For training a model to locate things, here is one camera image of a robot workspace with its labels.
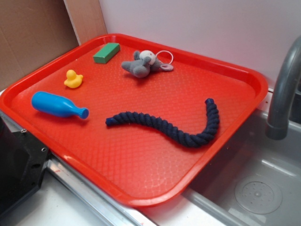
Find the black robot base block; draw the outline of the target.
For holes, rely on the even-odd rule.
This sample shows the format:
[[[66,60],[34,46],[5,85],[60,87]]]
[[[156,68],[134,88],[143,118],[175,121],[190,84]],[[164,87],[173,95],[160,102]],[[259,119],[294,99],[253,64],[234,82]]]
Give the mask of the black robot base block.
[[[1,217],[40,189],[49,154],[49,148],[32,133],[12,132],[0,120]]]

